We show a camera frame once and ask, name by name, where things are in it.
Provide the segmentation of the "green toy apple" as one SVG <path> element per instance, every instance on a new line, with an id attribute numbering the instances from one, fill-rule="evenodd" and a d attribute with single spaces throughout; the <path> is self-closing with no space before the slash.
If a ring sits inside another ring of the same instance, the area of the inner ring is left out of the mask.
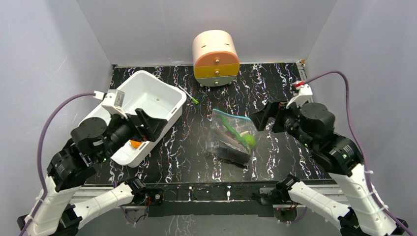
<path id="1" fill-rule="evenodd" d="M 249 148 L 254 148 L 256 146 L 257 141 L 253 135 L 248 135 L 246 137 L 243 137 L 243 139 L 245 140 Z"/>

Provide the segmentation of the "green toy chili pepper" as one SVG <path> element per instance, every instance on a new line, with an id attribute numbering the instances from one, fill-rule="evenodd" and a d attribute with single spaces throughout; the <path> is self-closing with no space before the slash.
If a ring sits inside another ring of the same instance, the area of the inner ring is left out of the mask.
<path id="1" fill-rule="evenodd" d="M 234 130 L 231 125 L 226 121 L 226 119 L 221 115 L 215 115 L 216 118 L 220 119 L 224 127 L 233 135 L 234 138 L 247 150 L 251 150 L 250 145 L 248 142 L 236 131 Z"/>

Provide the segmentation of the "clear zip top bag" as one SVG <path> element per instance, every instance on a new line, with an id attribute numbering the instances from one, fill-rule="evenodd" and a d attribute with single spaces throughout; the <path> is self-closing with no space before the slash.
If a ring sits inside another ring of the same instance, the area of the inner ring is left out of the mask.
<path id="1" fill-rule="evenodd" d="M 212 131 L 215 128 L 224 131 L 229 137 L 236 140 L 236 138 L 234 138 L 233 135 L 224 127 L 221 120 L 216 118 L 215 115 L 223 116 L 226 119 L 226 121 L 231 125 L 231 127 L 234 130 L 236 130 L 238 133 L 241 133 L 243 131 L 249 131 L 255 137 L 255 139 L 258 143 L 258 141 L 260 139 L 260 132 L 256 130 L 256 128 L 255 128 L 253 122 L 250 120 L 250 118 L 242 117 L 242 116 L 236 116 L 236 115 L 228 114 L 228 113 L 223 112 L 223 111 L 218 110 L 218 109 L 214 109 L 214 110 L 212 110 L 211 124 L 210 124 L 208 135 L 207 135 L 207 138 L 206 138 L 206 151 L 210 152 L 211 154 L 215 155 L 216 157 L 218 157 L 220 159 L 224 159 L 223 158 L 224 154 L 226 153 L 226 149 L 228 149 L 228 148 L 222 147 L 218 143 L 218 141 L 216 139 L 216 135 Z M 257 143 L 256 143 L 256 146 L 254 148 L 251 148 L 251 150 L 249 151 L 249 155 L 250 155 L 249 162 L 252 159 L 253 151 L 255 151 L 256 148 L 257 148 Z"/>

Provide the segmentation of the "white plastic bin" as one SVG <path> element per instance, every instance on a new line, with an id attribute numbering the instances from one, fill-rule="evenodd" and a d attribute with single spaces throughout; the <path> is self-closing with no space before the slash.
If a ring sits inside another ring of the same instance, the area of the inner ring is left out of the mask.
<path id="1" fill-rule="evenodd" d="M 137 167 L 182 114 L 186 95 L 146 71 L 118 88 L 94 91 L 100 104 L 71 131 L 78 150 L 92 162 L 112 159 Z"/>

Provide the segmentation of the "grey toy fish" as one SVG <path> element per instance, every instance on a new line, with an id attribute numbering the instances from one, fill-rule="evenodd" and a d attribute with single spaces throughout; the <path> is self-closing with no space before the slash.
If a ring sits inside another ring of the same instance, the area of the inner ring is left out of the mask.
<path id="1" fill-rule="evenodd" d="M 217 129 L 217 128 L 213 129 L 212 131 L 216 135 L 216 139 L 222 147 L 229 148 L 229 149 L 242 152 L 245 154 L 249 153 L 247 148 L 245 148 L 237 140 L 229 137 L 224 131 Z"/>

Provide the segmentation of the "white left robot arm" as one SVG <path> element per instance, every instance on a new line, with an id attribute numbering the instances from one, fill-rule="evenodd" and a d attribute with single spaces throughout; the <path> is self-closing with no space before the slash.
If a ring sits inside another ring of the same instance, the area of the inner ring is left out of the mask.
<path id="1" fill-rule="evenodd" d="M 128 141 L 156 141 L 167 125 L 143 109 L 134 115 L 111 115 L 109 122 L 99 117 L 83 120 L 61 151 L 47 167 L 47 175 L 35 206 L 17 223 L 30 236 L 74 236 L 91 220 L 125 204 L 149 205 L 159 192 L 147 188 L 138 177 L 120 182 L 112 190 L 82 203 L 71 199 L 86 180 L 95 175 L 95 165 L 106 162 Z"/>

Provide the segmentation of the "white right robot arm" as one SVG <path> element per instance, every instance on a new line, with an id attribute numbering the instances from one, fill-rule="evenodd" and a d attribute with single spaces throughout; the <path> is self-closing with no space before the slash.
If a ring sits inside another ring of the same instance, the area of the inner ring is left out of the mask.
<path id="1" fill-rule="evenodd" d="M 334 131 L 335 116 L 321 103 L 301 107 L 273 101 L 250 119 L 262 131 L 274 118 L 274 133 L 287 132 L 305 145 L 317 164 L 331 177 L 348 200 L 339 203 L 308 187 L 299 178 L 288 175 L 260 197 L 273 203 L 300 203 L 331 222 L 344 236 L 390 236 L 408 231 L 405 220 L 394 217 L 367 184 L 364 157 L 356 144 Z"/>

